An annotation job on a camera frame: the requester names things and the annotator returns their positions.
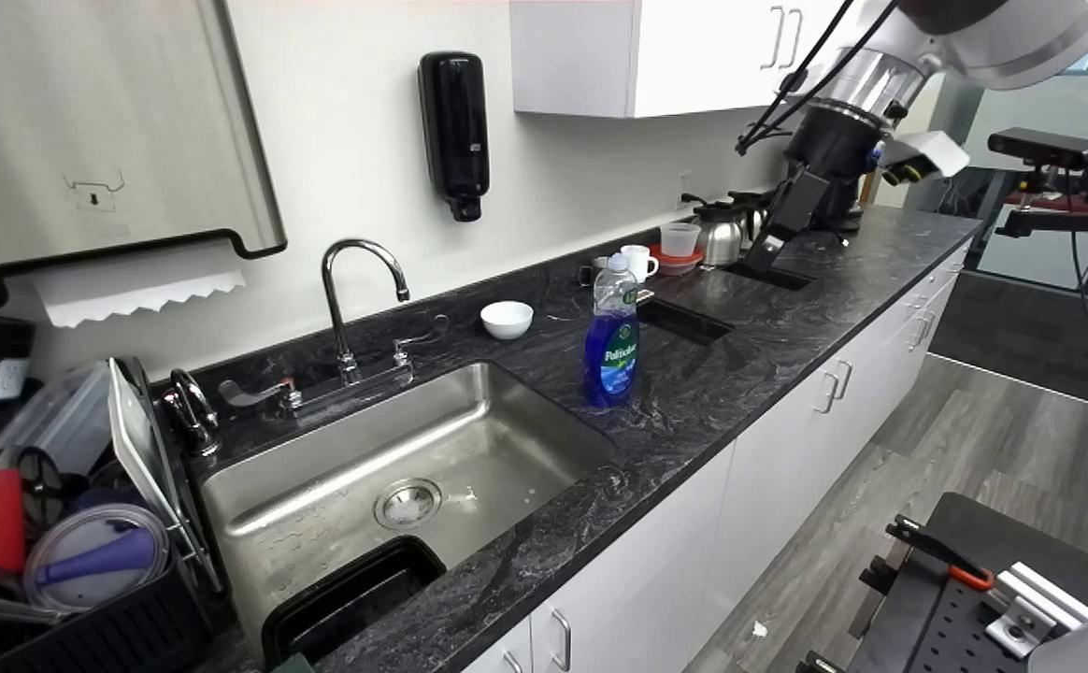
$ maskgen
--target robotic arm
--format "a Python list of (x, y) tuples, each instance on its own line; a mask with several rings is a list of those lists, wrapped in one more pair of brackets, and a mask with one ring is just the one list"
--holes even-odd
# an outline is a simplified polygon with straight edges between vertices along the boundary
[[(823, 84), (792, 134), (767, 236), (757, 244), (764, 266), (787, 238), (808, 229), (840, 229), (854, 183), (870, 169), (875, 145), (910, 114), (910, 104), (934, 69), (952, 69), (989, 89), (1036, 84), (1088, 52), (1088, 0), (861, 0), (848, 31), (880, 23), (848, 64), (817, 79)], [(951, 154), (952, 142), (925, 142), (920, 154)]]

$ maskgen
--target black granite countertop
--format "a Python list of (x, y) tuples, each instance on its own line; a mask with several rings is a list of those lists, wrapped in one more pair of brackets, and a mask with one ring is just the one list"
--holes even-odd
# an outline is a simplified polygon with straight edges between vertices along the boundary
[[(600, 474), (577, 483), (397, 611), (357, 636), (329, 658), (329, 669), (463, 669), (972, 230), (975, 220), (870, 208), (848, 250), (840, 250), (833, 236), (802, 236), (782, 254), (782, 269), (810, 275), (802, 290), (732, 272), (653, 280), (662, 302), (726, 321), (732, 332), (713, 345), (694, 345), (643, 324), (638, 391), (630, 407), (615, 412), (587, 407), (581, 391), (583, 330), (590, 321), (590, 254), (546, 261), (357, 324), (348, 341), (359, 351), (378, 351), (389, 345), (389, 332), (409, 324), (409, 315), (449, 315), (449, 335), (414, 355), (418, 381), (463, 363), (495, 363), (602, 431), (615, 456)], [(480, 330), (480, 306), (506, 296), (537, 306), (536, 330), (511, 345), (499, 345)], [(273, 377), (282, 366), (314, 368), (323, 351), (329, 351), (327, 341), (329, 335), (308, 335), (269, 347), (212, 366), (201, 377)], [(403, 381), (378, 383), (363, 402), (400, 383)], [(343, 397), (342, 402), (308, 412), (294, 431), (329, 422), (342, 412), (348, 412)], [(222, 459), (251, 456), (288, 431), (284, 422), (235, 422)]]

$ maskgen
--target backsplash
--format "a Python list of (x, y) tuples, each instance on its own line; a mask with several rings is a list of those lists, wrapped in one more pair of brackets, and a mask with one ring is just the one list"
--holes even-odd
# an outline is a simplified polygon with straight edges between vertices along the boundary
[[(342, 236), (387, 244), (424, 297), (669, 220), (681, 190), (775, 183), (772, 145), (747, 164), (732, 154), (753, 112), (515, 114), (509, 0), (232, 0), (232, 12), (288, 250), (251, 261), (247, 286), (208, 302), (43, 330), (43, 377), (96, 355), (166, 372), (317, 332), (329, 324), (317, 257)], [(480, 225), (456, 225), (428, 173), (414, 67), (444, 48), (487, 64), (495, 183)], [(394, 306), (389, 272), (365, 254), (343, 254), (335, 282), (343, 317)]]

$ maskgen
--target plastic bottle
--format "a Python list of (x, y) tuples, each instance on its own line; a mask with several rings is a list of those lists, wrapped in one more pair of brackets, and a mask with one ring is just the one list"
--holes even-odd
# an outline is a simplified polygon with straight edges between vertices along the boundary
[(596, 407), (630, 402), (638, 372), (638, 282), (630, 275), (625, 257), (602, 257), (590, 286), (590, 330), (583, 335), (583, 397)]

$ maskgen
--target black soap dispenser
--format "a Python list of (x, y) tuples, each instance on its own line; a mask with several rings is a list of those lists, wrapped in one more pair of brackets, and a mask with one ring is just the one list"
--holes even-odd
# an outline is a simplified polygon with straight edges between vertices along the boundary
[(489, 190), (483, 64), (473, 52), (428, 52), (418, 84), (433, 185), (456, 220), (480, 220)]

